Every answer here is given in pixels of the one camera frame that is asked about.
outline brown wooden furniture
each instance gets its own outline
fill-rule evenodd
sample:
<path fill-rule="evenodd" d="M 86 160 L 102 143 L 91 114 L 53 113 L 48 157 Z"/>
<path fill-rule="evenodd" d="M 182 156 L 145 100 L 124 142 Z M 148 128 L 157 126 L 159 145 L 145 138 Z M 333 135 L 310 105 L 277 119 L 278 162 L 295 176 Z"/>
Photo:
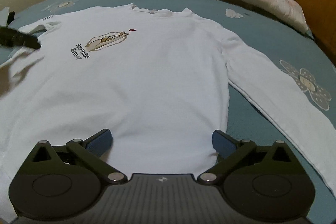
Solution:
<path fill-rule="evenodd" d="M 336 64 L 336 0 L 295 0 L 304 12 L 316 44 Z"/>

